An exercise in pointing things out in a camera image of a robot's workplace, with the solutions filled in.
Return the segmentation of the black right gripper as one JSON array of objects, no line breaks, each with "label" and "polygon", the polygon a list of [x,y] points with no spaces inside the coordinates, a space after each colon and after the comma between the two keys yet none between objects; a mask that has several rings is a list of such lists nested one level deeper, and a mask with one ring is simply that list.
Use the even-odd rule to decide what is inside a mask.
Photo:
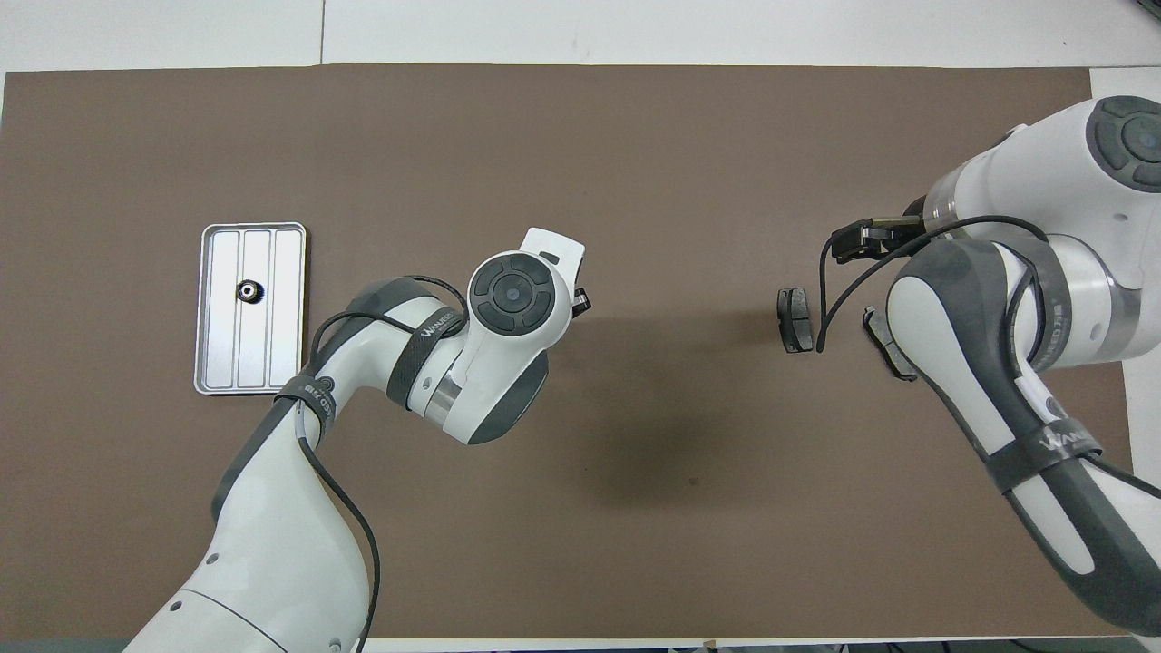
[{"label": "black right gripper", "polygon": [[854,259],[882,260],[926,232],[923,218],[861,218],[831,234],[831,257],[839,265]]}]

